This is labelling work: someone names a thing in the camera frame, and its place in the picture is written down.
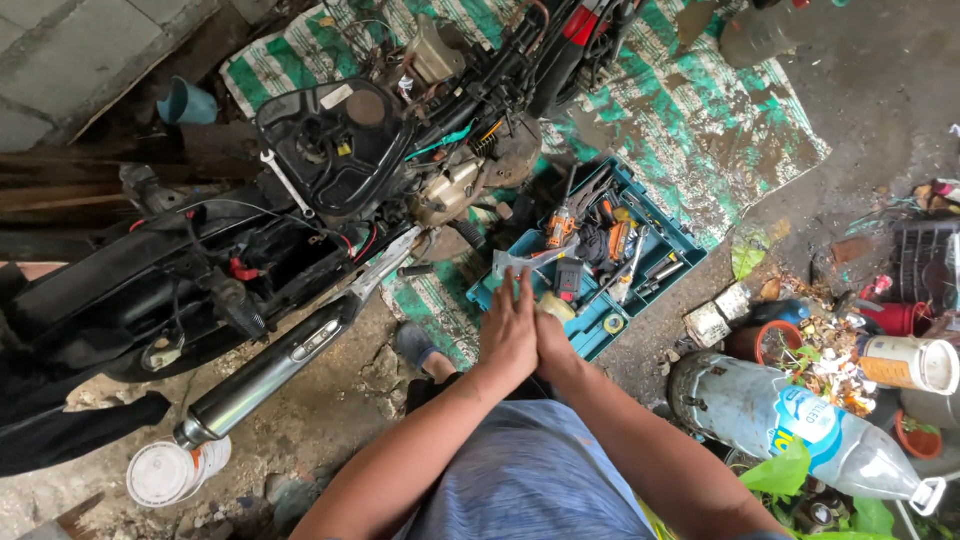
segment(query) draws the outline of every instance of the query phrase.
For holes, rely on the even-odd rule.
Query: forearm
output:
[[[702,445],[628,396],[582,361],[558,380],[617,471],[683,538],[712,540],[780,524],[736,476]]]
[[[509,378],[477,366],[357,454],[290,540],[354,540],[393,533],[487,414]]]

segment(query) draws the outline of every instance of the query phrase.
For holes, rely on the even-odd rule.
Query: concrete wall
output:
[[[0,0],[0,152],[62,144],[229,1]]]

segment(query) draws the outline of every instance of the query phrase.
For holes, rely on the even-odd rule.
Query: green striped tarp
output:
[[[498,47],[518,4],[385,0],[369,10],[357,1],[369,0],[326,0],[225,62],[220,73],[248,117],[271,97],[356,75],[357,55],[386,30],[374,22],[348,28],[354,21],[386,23],[405,43],[416,31],[415,16],[425,13]],[[724,63],[717,40],[744,2],[721,8],[706,31],[682,47],[676,19],[689,1],[646,5],[611,70],[612,82],[581,97],[568,117],[541,123],[543,153],[586,161],[606,150],[596,146],[610,147],[634,168],[651,198],[711,249],[750,206],[822,162],[829,148],[813,133],[776,61],[746,69]],[[540,166],[549,165],[541,160]],[[479,214],[481,222],[489,218]],[[384,298],[399,317],[426,326],[463,366],[475,360],[478,315],[464,293],[489,265],[467,254],[441,264],[433,276],[388,280]]]

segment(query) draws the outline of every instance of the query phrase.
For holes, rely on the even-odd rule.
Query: blue shirt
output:
[[[657,535],[573,409],[539,400],[495,407],[454,455],[432,499],[396,538],[657,540]]]

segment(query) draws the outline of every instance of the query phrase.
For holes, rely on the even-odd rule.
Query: bottle label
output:
[[[800,386],[787,386],[780,391],[774,404],[777,427],[767,432],[770,454],[783,454],[786,447],[800,437],[810,450],[814,467],[830,461],[840,448],[842,409],[837,408],[813,392]]]

